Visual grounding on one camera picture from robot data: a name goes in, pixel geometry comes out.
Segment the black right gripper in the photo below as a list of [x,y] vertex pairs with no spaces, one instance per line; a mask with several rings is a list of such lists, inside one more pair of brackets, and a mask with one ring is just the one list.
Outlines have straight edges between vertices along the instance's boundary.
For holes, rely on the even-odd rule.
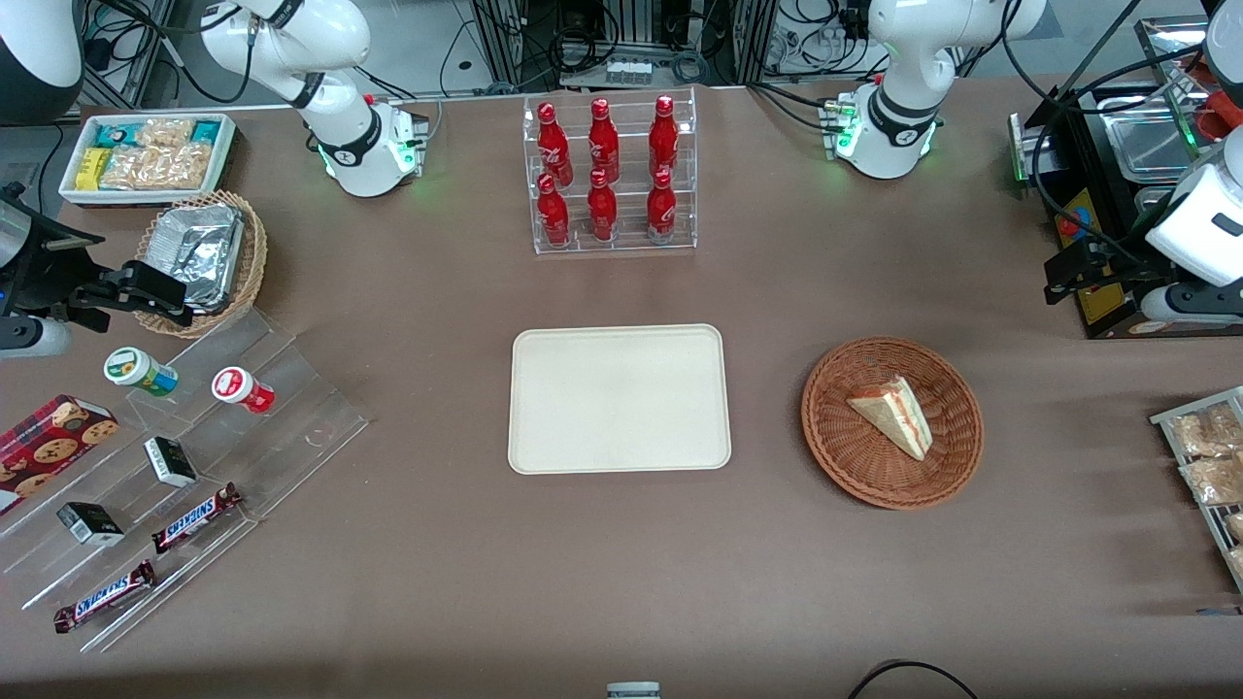
[[109,331],[111,313],[150,313],[191,325],[185,284],[139,260],[121,265],[117,279],[97,279],[87,248],[103,238],[34,211],[20,194],[1,194],[4,316],[16,310],[35,313],[70,299],[70,322],[94,333]]

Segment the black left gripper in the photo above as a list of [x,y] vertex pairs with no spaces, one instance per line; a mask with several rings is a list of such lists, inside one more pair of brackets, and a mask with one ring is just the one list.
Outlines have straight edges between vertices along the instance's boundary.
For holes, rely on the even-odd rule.
[[1045,303],[1055,306],[1073,295],[1085,272],[1096,272],[1095,290],[1117,284],[1122,290],[1136,284],[1163,282],[1166,257],[1162,255],[1109,255],[1094,238],[1079,238],[1062,248],[1062,255],[1045,261]]

